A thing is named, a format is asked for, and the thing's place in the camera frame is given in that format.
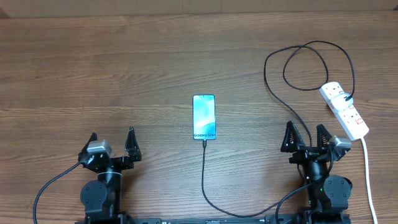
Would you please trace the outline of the white charger plug adapter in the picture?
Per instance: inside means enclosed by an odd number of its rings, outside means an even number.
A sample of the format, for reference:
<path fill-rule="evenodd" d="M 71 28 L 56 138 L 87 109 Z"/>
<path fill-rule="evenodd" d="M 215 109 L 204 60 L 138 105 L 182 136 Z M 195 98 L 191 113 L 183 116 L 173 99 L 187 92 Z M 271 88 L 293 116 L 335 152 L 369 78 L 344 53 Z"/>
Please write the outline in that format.
<path fill-rule="evenodd" d="M 328 105 L 334 113 L 337 113 L 349 108 L 353 103 L 354 100 L 350 94 L 342 93 L 331 98 Z"/>

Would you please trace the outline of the white power strip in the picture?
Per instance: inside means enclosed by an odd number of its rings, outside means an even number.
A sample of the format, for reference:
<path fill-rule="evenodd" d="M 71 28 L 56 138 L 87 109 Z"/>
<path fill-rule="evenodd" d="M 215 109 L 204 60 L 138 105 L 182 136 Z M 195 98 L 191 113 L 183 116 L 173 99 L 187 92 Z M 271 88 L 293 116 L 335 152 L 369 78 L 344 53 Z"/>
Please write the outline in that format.
<path fill-rule="evenodd" d="M 329 100 L 334 96 L 346 93 L 338 82 L 326 83 L 319 89 L 319 91 L 327 105 Z M 369 132 L 368 126 L 354 107 L 354 104 L 343 111 L 334 113 L 334 115 L 351 141 L 362 139 Z"/>

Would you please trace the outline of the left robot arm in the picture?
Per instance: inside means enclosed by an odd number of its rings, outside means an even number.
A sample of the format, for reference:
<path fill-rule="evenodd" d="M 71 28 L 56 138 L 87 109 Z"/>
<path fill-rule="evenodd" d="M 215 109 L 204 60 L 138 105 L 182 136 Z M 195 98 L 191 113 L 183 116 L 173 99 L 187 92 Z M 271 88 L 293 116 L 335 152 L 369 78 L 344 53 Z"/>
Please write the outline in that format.
<path fill-rule="evenodd" d="M 121 211 L 122 171 L 133 169 L 142 159 L 133 127 L 125 142 L 126 156 L 112 157 L 111 146 L 98 140 L 93 133 L 78 155 L 84 168 L 97 174 L 97 179 L 85 184 L 80 200 L 85 207 L 85 223 L 133 223 L 133 218 Z"/>

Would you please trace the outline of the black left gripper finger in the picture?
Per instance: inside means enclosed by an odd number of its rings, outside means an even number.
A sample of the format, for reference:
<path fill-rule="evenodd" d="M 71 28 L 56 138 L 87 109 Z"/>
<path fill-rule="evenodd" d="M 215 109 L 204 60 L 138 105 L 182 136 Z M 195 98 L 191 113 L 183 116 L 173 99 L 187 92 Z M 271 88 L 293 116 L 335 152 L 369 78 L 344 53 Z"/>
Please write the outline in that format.
<path fill-rule="evenodd" d="M 88 140 L 88 142 L 85 144 L 85 146 L 81 150 L 81 153 L 82 154 L 86 154 L 88 152 L 87 149 L 88 149 L 88 146 L 89 146 L 90 142 L 97 141 L 97 140 L 98 140 L 97 134 L 96 133 L 92 133 L 90 138 L 89 138 L 89 140 Z"/>
<path fill-rule="evenodd" d="M 135 130 L 132 126 L 129 128 L 129 132 L 127 134 L 127 139 L 125 142 L 125 151 L 128 153 L 129 156 L 141 155 L 141 151 L 139 149 L 135 135 Z"/>

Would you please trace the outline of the Samsung Galaxy smartphone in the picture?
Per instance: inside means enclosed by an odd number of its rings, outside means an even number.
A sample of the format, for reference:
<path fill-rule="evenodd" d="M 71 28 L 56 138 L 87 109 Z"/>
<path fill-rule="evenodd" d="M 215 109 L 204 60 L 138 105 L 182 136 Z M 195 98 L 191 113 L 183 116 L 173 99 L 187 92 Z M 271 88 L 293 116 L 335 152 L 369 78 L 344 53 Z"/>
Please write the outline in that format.
<path fill-rule="evenodd" d="M 216 110 L 214 95 L 193 96 L 194 140 L 216 139 Z"/>

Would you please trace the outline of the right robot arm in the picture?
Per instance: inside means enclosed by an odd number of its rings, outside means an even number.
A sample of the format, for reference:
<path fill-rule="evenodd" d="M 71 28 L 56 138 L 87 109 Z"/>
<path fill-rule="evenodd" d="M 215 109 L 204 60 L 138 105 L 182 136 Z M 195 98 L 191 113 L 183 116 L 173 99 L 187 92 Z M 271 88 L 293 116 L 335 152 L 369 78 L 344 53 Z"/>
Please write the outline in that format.
<path fill-rule="evenodd" d="M 286 195 L 277 206 L 277 223 L 350 223 L 348 199 L 353 188 L 346 177 L 331 175 L 331 168 L 336 161 L 344 157 L 351 149 L 348 138 L 332 136 L 324 125 L 317 126 L 317 146 L 306 146 L 298 129 L 292 121 L 286 125 L 281 152 L 291 153 L 289 162 L 303 168 L 305 185 Z M 308 207 L 300 208 L 297 213 L 284 218 L 279 216 L 283 202 L 296 193 L 306 190 Z"/>

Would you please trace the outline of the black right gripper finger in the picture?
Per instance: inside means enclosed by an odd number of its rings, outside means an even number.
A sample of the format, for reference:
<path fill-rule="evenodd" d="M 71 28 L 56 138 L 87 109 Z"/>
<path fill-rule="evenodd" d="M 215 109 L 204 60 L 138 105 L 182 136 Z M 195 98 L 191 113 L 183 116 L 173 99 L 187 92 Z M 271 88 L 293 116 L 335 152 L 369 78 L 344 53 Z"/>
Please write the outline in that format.
<path fill-rule="evenodd" d="M 324 127 L 322 124 L 319 124 L 317 126 L 317 146 L 327 147 L 331 138 L 332 135 L 327 131 L 326 127 Z"/>
<path fill-rule="evenodd" d="M 280 148 L 281 152 L 297 152 L 305 146 L 298 129 L 292 121 L 286 125 L 285 136 Z"/>

